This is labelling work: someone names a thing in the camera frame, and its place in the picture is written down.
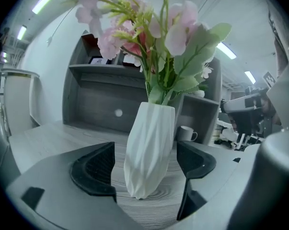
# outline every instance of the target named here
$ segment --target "green leaf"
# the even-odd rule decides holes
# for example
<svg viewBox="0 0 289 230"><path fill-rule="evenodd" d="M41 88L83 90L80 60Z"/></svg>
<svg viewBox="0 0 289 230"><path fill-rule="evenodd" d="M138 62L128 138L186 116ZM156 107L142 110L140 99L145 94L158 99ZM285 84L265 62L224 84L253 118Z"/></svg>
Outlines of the green leaf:
<svg viewBox="0 0 289 230"><path fill-rule="evenodd" d="M158 72L161 72L164 69L164 64L165 64L165 58L167 57L167 53L163 51L161 53L161 57L159 57L158 61Z"/></svg>
<svg viewBox="0 0 289 230"><path fill-rule="evenodd" d="M208 85L207 84L199 84L198 88L199 88L199 90L207 91Z"/></svg>
<svg viewBox="0 0 289 230"><path fill-rule="evenodd" d="M199 85L196 86L196 87L193 87L193 88L191 88L189 90L181 91L180 93L190 94L190 93L193 93L193 92L198 91L198 90L199 90Z"/></svg>
<svg viewBox="0 0 289 230"><path fill-rule="evenodd" d="M196 81L197 81L198 83L202 83L202 82L205 81L205 79L202 78L202 74L203 74L203 71L201 71L200 73L198 73L197 75L194 76L194 78L196 79Z"/></svg>
<svg viewBox="0 0 289 230"><path fill-rule="evenodd" d="M109 4L109 3L104 3L102 5L102 9L105 9L105 10L117 10L117 7L112 5L112 4Z"/></svg>
<svg viewBox="0 0 289 230"><path fill-rule="evenodd" d="M109 18L113 18L113 17L116 17L116 16L118 16L118 15L120 15L120 14L121 14L120 12L110 12L109 15L108 15L108 17L109 17Z"/></svg>
<svg viewBox="0 0 289 230"><path fill-rule="evenodd" d="M112 34L112 36L120 39L132 40L132 36L129 33L120 30L117 30L114 34Z"/></svg>
<svg viewBox="0 0 289 230"><path fill-rule="evenodd" d="M124 23L125 21L127 21L128 19L129 19L129 15L123 14L123 15L120 17L120 19L118 20L117 25L119 26L119 25L123 24L123 23Z"/></svg>
<svg viewBox="0 0 289 230"><path fill-rule="evenodd" d="M157 74L151 74L150 76L150 87L153 88L155 85L158 84Z"/></svg>
<svg viewBox="0 0 289 230"><path fill-rule="evenodd" d="M187 77L187 78L183 78L177 81L173 90L176 92L181 92L181 91L189 90L196 86L198 86L197 80L194 77Z"/></svg>
<svg viewBox="0 0 289 230"><path fill-rule="evenodd" d="M144 31L144 28L137 28L136 29L136 33L133 35L133 39L137 38L138 35L140 35L140 33L142 33Z"/></svg>
<svg viewBox="0 0 289 230"><path fill-rule="evenodd" d="M163 89L161 89L159 85L155 85L150 92L149 103L160 104L162 94L163 94Z"/></svg>
<svg viewBox="0 0 289 230"><path fill-rule="evenodd" d="M179 56L174 58L174 71L181 77L195 76L203 70L204 63L196 62L196 59L191 61L184 69L184 58Z"/></svg>
<svg viewBox="0 0 289 230"><path fill-rule="evenodd" d="M214 56L219 43L219 35L210 33L210 30L200 24L190 38L185 52L174 58L175 73L181 77L198 74L205 62Z"/></svg>
<svg viewBox="0 0 289 230"><path fill-rule="evenodd" d="M212 27L209 32L217 35L219 37L219 41L222 42L231 32L231 25L228 23L219 23Z"/></svg>
<svg viewBox="0 0 289 230"><path fill-rule="evenodd" d="M173 93L173 89L169 90L169 92L166 94L166 96L162 102L162 105L168 105L168 102L171 98L172 93Z"/></svg>

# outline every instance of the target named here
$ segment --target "ceiling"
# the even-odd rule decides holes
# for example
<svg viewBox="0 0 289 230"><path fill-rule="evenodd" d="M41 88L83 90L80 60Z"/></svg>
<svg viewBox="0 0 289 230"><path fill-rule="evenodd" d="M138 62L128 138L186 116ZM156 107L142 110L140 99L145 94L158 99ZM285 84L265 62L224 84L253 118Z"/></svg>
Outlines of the ceiling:
<svg viewBox="0 0 289 230"><path fill-rule="evenodd" d="M53 19L71 8L68 0L51 0L38 15L31 10L39 0L20 0L7 18L6 25L12 34L18 34L22 24L27 26L25 42L32 39ZM184 0L170 0L170 3ZM268 70L276 77L274 37L268 23L266 0L191 0L199 9L199 20L209 26L220 22L232 25L230 35L224 41L237 58L230 60L217 50L216 57L222 64L223 86L232 90L243 90L252 85L244 74L251 71L256 87L265 87L263 74ZM162 0L148 0L156 10Z"/></svg>

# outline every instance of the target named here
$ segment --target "pink flower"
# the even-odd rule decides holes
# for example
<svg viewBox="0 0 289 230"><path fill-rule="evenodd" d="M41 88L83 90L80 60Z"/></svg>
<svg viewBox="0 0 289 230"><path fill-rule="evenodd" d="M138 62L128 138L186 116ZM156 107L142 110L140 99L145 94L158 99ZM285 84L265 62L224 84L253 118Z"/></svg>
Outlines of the pink flower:
<svg viewBox="0 0 289 230"><path fill-rule="evenodd" d="M103 33L100 22L102 14L97 8L97 2L98 0L79 0L83 7L78 8L75 14L79 23L89 25L90 32L95 38Z"/></svg>
<svg viewBox="0 0 289 230"><path fill-rule="evenodd" d="M75 14L79 23L89 25L90 32L95 38L98 38L103 33L100 22L102 13L97 7L97 2L98 0L79 0L83 7L78 8Z"/></svg>
<svg viewBox="0 0 289 230"><path fill-rule="evenodd" d="M117 32L118 27L111 27L104 31L103 35L98 38L97 45L100 48L103 58L113 59L120 52L121 46L126 42L113 34Z"/></svg>
<svg viewBox="0 0 289 230"><path fill-rule="evenodd" d="M182 55L189 38L197 29L197 6L191 1L184 4L174 4L169 8L168 33L165 46L173 56ZM155 38L160 38L160 25L155 17L149 24L149 31Z"/></svg>
<svg viewBox="0 0 289 230"><path fill-rule="evenodd" d="M137 6L137 4L136 4L133 0L130 0L131 8L132 8L134 11L136 11L136 12L140 11L140 12L142 12L142 11L144 11L144 10L146 9L146 7L147 7L147 2L146 2L146 0L135 0L135 1L136 1L136 3L139 5L139 7Z"/></svg>
<svg viewBox="0 0 289 230"><path fill-rule="evenodd" d="M144 46L145 45L145 40L146 40L146 36L145 34L142 32L139 34L139 38L140 38L140 42L141 44ZM136 55L141 56L141 50L140 50L140 46L139 44L136 43L125 43L123 45L128 51L130 51L131 53L134 53Z"/></svg>

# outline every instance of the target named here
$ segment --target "artificial flower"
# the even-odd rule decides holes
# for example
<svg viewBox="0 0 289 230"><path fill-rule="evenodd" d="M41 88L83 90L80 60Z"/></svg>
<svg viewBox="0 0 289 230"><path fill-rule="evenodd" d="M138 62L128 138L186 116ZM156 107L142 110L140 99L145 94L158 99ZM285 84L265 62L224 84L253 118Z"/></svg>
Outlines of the artificial flower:
<svg viewBox="0 0 289 230"><path fill-rule="evenodd" d="M196 21L197 6L191 1L185 1L184 4L173 4L169 8L168 33L164 44L172 56L184 53L188 39L197 29ZM153 37L161 37L157 18L152 18L149 31Z"/></svg>
<svg viewBox="0 0 289 230"><path fill-rule="evenodd" d="M202 78L207 79L209 77L208 74L212 73L212 69L209 67L204 67L203 73L202 73Z"/></svg>
<svg viewBox="0 0 289 230"><path fill-rule="evenodd" d="M108 28L101 37L98 38L97 45L103 58L113 59L120 52L126 40L114 37L113 34L118 30L117 27Z"/></svg>
<svg viewBox="0 0 289 230"><path fill-rule="evenodd" d="M146 0L130 0L130 3L132 10L135 12L143 12L147 7Z"/></svg>
<svg viewBox="0 0 289 230"><path fill-rule="evenodd" d="M76 11L78 22L88 24L90 32L95 38L98 38L103 33L100 22L102 14L97 8L97 2L98 0L79 0L83 7L78 8Z"/></svg>
<svg viewBox="0 0 289 230"><path fill-rule="evenodd" d="M83 7L78 8L76 11L78 22L88 24L90 32L95 38L98 38L103 34L100 22L102 12L98 9L97 2L98 0L79 0L79 3Z"/></svg>

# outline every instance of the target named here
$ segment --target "wood grain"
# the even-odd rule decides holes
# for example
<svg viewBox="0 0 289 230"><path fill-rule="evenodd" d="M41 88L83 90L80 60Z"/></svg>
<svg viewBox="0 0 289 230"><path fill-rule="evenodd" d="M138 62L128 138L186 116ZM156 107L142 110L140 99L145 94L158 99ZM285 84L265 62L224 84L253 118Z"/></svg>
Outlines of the wood grain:
<svg viewBox="0 0 289 230"><path fill-rule="evenodd" d="M123 164L126 147L116 146L116 164L112 171L112 186L116 188L117 203L146 229L164 229L176 223L182 202L185 176L172 150L168 171L156 191L143 200L131 198L127 192Z"/></svg>
<svg viewBox="0 0 289 230"><path fill-rule="evenodd" d="M176 223L185 176L176 160L176 149L170 156L168 172L156 191L143 200L131 198L124 179L124 159L128 133L82 123L68 126L61 121L47 124L9 138L13 155L21 173L43 158L95 145L116 143L116 163L112 186L116 188L118 205L145 229L164 229Z"/></svg>

